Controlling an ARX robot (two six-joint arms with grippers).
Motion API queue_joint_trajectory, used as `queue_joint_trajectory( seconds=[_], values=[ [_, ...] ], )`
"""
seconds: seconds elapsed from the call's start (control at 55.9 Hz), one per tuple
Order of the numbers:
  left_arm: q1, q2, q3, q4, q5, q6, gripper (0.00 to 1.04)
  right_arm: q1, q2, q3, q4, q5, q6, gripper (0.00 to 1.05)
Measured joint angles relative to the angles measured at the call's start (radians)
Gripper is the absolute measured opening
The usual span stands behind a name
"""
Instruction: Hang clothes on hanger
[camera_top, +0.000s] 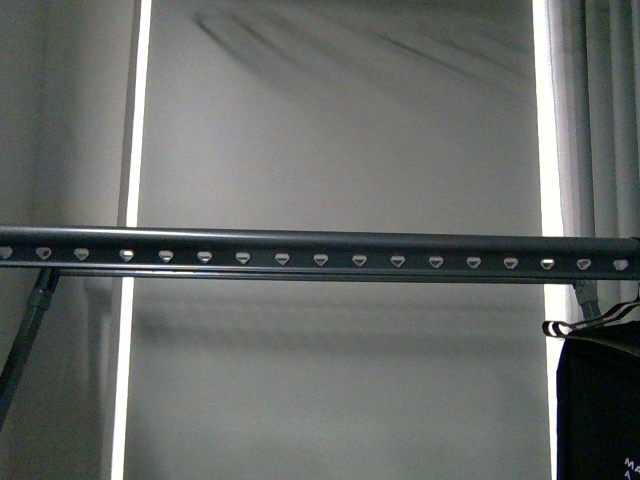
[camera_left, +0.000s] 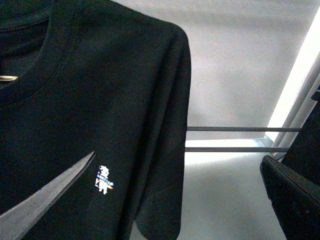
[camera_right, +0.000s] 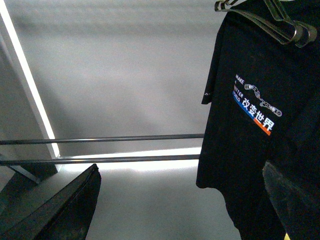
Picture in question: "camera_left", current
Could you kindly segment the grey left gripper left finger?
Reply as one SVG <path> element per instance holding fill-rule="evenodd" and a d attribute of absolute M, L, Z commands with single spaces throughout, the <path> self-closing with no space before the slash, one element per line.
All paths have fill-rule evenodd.
<path fill-rule="evenodd" d="M 2 240 L 21 240 L 82 176 L 95 156 L 94 151 L 89 153 L 37 192 L 4 212 L 0 216 L 0 238 Z"/>

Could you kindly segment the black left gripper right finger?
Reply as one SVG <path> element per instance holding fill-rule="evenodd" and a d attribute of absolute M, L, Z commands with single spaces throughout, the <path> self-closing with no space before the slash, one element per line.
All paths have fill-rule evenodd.
<path fill-rule="evenodd" d="M 271 156 L 260 173 L 272 208 L 288 240 L 320 238 L 320 187 Z"/>

